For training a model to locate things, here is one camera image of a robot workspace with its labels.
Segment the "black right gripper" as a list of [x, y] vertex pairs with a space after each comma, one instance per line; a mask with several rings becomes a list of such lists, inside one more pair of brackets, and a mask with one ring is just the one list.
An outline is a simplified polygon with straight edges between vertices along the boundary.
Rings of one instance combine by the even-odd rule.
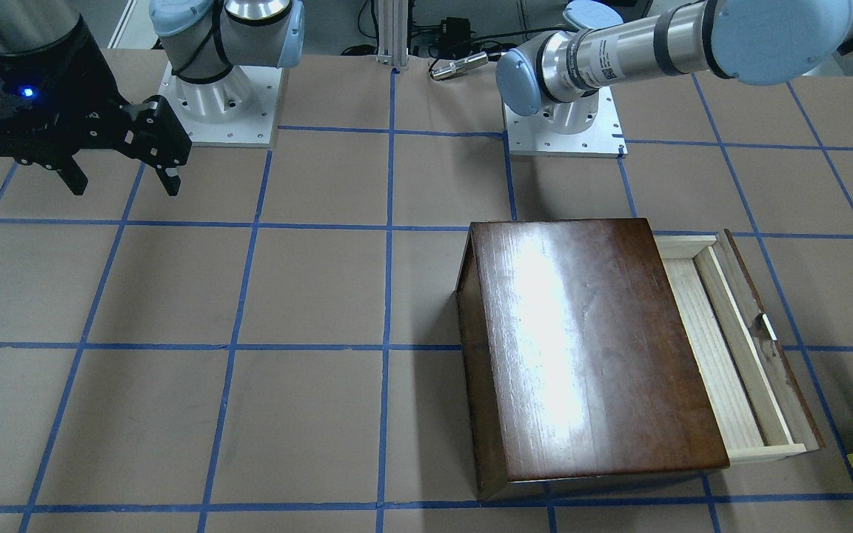
[[89, 180], [81, 149], [153, 167], [170, 197], [192, 139], [163, 95], [130, 104], [81, 15], [0, 15], [0, 156], [57, 172], [72, 195]]

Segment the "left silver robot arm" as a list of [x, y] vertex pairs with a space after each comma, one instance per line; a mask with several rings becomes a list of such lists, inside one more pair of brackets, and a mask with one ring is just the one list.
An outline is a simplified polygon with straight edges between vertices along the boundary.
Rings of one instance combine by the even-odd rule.
[[644, 217], [663, 234], [730, 229], [785, 344], [830, 402], [853, 403], [853, 78], [809, 77], [844, 1], [704, 1], [573, 36], [549, 93], [616, 82], [629, 154], [512, 162], [518, 218]]

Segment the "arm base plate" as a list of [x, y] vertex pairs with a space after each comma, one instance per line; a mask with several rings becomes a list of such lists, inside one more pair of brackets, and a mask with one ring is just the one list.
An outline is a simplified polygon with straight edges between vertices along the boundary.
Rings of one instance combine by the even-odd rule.
[[512, 155], [619, 158], [629, 152], [609, 87], [576, 102], [546, 106], [530, 117], [506, 105], [502, 112]]
[[159, 94], [194, 147], [272, 148], [286, 70], [236, 65], [212, 84], [180, 80], [166, 65]]

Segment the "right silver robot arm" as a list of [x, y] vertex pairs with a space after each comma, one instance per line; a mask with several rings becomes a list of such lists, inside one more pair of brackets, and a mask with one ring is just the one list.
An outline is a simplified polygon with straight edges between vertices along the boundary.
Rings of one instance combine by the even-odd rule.
[[192, 149], [177, 110], [210, 124], [237, 117], [253, 95], [244, 68], [295, 67], [304, 46], [301, 1], [153, 1], [149, 14], [175, 93], [135, 104], [73, 4], [0, 1], [0, 156], [82, 195], [75, 154], [114, 150], [153, 167], [175, 196]]

